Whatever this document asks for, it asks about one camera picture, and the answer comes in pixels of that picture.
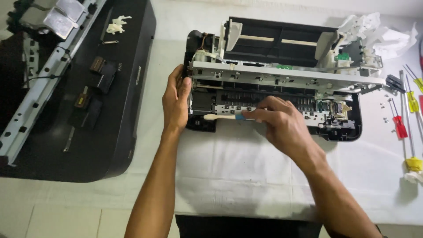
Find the tile floor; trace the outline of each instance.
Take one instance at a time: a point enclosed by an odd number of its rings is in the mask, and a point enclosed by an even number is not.
[[[63,205],[1,205],[0,238],[123,238],[130,210]],[[390,238],[421,238],[423,227],[379,225]],[[175,219],[169,238],[179,238]],[[324,229],[321,238],[328,238]]]

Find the yellow handle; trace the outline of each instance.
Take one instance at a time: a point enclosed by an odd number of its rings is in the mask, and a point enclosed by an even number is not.
[[[411,157],[410,159],[405,160],[409,170],[420,171],[423,167],[423,161],[417,159],[416,157]]]
[[[423,93],[423,80],[422,80],[422,78],[414,79],[414,82],[417,84],[417,86],[419,86],[420,91],[422,91],[422,93]]]
[[[408,105],[410,105],[410,112],[419,111],[419,104],[417,103],[417,100],[414,98],[414,92],[413,91],[407,92],[407,97],[408,97]]]

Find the red screwdriver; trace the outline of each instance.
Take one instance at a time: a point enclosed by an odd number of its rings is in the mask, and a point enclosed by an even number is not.
[[[392,101],[392,104],[394,105],[394,108],[395,108],[396,116],[394,115],[393,121],[395,123],[395,130],[397,132],[398,139],[408,137],[407,130],[405,129],[404,123],[402,122],[402,118],[401,118],[400,115],[398,115],[398,111],[396,110],[394,100],[391,98],[388,101],[389,101],[389,105],[391,106],[391,110],[392,110],[391,101]]]

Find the left hand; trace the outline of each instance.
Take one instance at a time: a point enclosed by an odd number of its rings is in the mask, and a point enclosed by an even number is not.
[[[165,126],[163,132],[177,132],[180,134],[188,121],[188,95],[191,92],[191,79],[182,80],[184,66],[178,65],[169,75],[168,85],[162,97]]]

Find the right hand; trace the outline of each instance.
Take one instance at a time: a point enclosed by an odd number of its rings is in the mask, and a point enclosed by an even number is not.
[[[304,173],[326,164],[324,151],[311,138],[302,114],[290,101],[268,96],[254,111],[243,111],[242,115],[265,122],[267,140],[289,156]]]

